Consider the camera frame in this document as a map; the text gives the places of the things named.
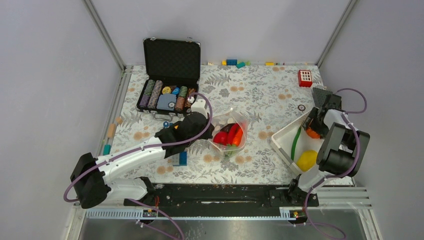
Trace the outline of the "red toy tomato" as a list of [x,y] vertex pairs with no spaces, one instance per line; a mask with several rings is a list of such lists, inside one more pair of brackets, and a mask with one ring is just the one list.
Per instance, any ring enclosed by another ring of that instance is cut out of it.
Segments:
[[228,133],[224,131],[216,133],[213,137],[213,142],[215,144],[226,146],[228,144]]

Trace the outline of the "clear dotted zip top bag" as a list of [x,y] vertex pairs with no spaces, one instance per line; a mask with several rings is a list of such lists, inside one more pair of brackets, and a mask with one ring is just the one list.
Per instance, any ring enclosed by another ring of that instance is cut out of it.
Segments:
[[212,150],[224,159],[236,156],[245,147],[248,136],[248,120],[231,108],[212,118],[212,138],[208,140]]

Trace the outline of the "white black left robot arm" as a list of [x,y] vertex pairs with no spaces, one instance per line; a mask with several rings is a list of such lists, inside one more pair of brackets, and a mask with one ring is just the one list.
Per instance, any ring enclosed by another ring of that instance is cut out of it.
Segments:
[[125,172],[152,162],[165,160],[186,151],[197,140],[212,138],[213,111],[207,98],[198,94],[190,113],[183,120],[158,131],[142,143],[113,154],[94,157],[90,152],[80,156],[71,173],[70,185],[63,199],[78,202],[90,209],[105,200],[138,200],[148,206],[155,200],[155,192],[147,177],[121,178]]

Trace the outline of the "orange toy carrot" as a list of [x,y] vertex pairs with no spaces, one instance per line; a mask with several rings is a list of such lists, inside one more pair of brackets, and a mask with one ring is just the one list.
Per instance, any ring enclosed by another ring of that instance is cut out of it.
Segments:
[[244,131],[243,131],[243,129],[240,127],[240,128],[236,131],[236,133],[235,133],[235,135],[234,135],[234,137],[233,137],[233,139],[232,139],[231,145],[232,145],[232,146],[236,146],[236,147],[238,147],[238,146],[241,144],[241,142],[242,142],[243,135],[244,135]]

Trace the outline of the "red toy chili pepper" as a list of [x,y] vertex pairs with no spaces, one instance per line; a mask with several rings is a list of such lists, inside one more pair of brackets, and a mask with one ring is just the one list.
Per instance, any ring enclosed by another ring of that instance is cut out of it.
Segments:
[[236,134],[236,131],[240,128],[238,123],[235,123],[234,126],[231,128],[230,132],[227,134],[227,144],[231,145],[233,137]]

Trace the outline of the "green toy bean pod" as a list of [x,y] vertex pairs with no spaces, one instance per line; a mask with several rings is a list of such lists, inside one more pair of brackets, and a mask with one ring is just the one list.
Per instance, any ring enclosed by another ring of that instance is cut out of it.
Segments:
[[297,129],[296,135],[292,141],[292,145],[291,145],[291,150],[290,150],[290,158],[292,161],[295,160],[295,156],[296,156],[296,147],[297,147],[297,143],[299,140],[299,137],[301,135],[301,131],[302,131],[302,127],[299,126],[299,128]]

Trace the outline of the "orange toy pumpkin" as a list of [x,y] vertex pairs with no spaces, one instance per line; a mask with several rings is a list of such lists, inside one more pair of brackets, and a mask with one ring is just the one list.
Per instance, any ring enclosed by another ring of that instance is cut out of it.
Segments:
[[312,130],[310,127],[305,130],[305,133],[312,139],[320,139],[321,138],[320,134],[318,134],[317,132]]

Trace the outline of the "dark red toy food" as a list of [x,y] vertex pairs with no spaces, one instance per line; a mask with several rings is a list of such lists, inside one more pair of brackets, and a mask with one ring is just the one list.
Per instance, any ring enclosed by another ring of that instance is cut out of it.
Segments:
[[229,123],[220,129],[221,132],[229,133],[231,128],[234,126],[234,123]]

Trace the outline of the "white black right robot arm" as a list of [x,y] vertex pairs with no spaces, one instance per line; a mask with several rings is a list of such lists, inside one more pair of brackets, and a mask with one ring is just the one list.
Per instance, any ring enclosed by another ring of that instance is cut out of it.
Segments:
[[313,166],[290,181],[284,197],[293,206],[308,203],[313,191],[328,180],[355,176],[371,138],[349,120],[336,94],[328,94],[321,107],[314,107],[298,131],[323,142]]

